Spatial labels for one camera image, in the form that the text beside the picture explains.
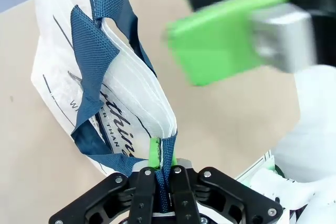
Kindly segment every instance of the beige surface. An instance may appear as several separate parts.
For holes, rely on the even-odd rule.
[[[177,156],[236,176],[288,132],[299,111],[293,77],[268,68],[191,87],[162,43],[183,0],[131,0],[140,37],[178,123]],[[0,14],[1,223],[47,223],[103,179],[57,124],[30,82],[38,28],[33,1]]]

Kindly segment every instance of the green plastic part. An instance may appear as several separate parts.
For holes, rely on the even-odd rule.
[[[168,45],[189,81],[198,86],[258,67],[249,14],[288,0],[224,0],[176,21]]]
[[[149,147],[149,158],[148,158],[148,166],[153,167],[155,169],[160,169],[160,142],[161,139],[159,137],[152,137],[150,139],[150,147]],[[177,165],[177,159],[175,157],[175,153],[173,154],[172,166]]]

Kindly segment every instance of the screw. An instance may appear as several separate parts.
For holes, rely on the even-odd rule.
[[[277,211],[274,209],[274,208],[270,208],[269,210],[268,210],[268,215],[270,215],[270,216],[275,216],[277,214]]]
[[[211,172],[208,172],[208,171],[204,172],[204,177],[209,178],[210,176],[211,176]]]
[[[208,224],[208,219],[205,217],[201,217],[201,223],[202,224]]]
[[[181,170],[181,168],[179,168],[179,167],[177,167],[177,168],[175,168],[174,169],[174,173],[180,173],[182,170]]]
[[[121,183],[122,182],[122,177],[118,177],[118,178],[116,178],[116,181],[115,181],[116,183]]]

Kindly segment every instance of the tote bag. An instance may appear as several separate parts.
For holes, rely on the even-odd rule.
[[[35,0],[40,30],[32,82],[79,150],[105,175],[126,176],[161,141],[165,197],[175,115],[138,38],[129,0]],[[115,22],[129,45],[110,29]]]

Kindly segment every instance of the blue mesh strap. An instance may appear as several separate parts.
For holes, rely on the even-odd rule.
[[[103,77],[119,50],[78,6],[71,12],[71,33],[83,88],[77,123],[71,136],[82,153],[129,176],[133,165],[142,159],[112,154],[88,121],[102,107],[99,95]]]
[[[134,52],[149,66],[153,67],[138,38],[138,18],[129,0],[90,0],[91,20],[78,6],[71,12],[72,44],[76,61],[82,75],[83,97],[77,114],[77,123],[72,137],[80,151],[95,161],[129,176],[135,163],[142,159],[112,154],[88,121],[102,107],[99,100],[103,77],[119,50],[100,30],[101,19],[112,18],[117,27],[126,35]],[[162,211],[169,210],[168,185],[176,135],[163,139],[163,167],[156,172],[160,186]]]
[[[169,138],[162,140],[163,143],[163,167],[161,170],[156,171],[156,179],[158,180],[160,188],[160,201],[161,201],[161,212],[170,211],[170,200],[169,200],[169,174],[172,166],[174,145],[176,141],[177,133]]]
[[[100,136],[88,120],[81,124],[71,136],[83,154],[126,176],[131,175],[135,163],[143,160],[136,157],[127,157],[123,154],[112,154],[111,149],[100,139]]]
[[[153,66],[142,48],[138,37],[138,17],[134,14],[129,0],[90,0],[92,18],[101,23],[103,18],[114,20],[120,31],[129,40],[136,55],[154,72]]]

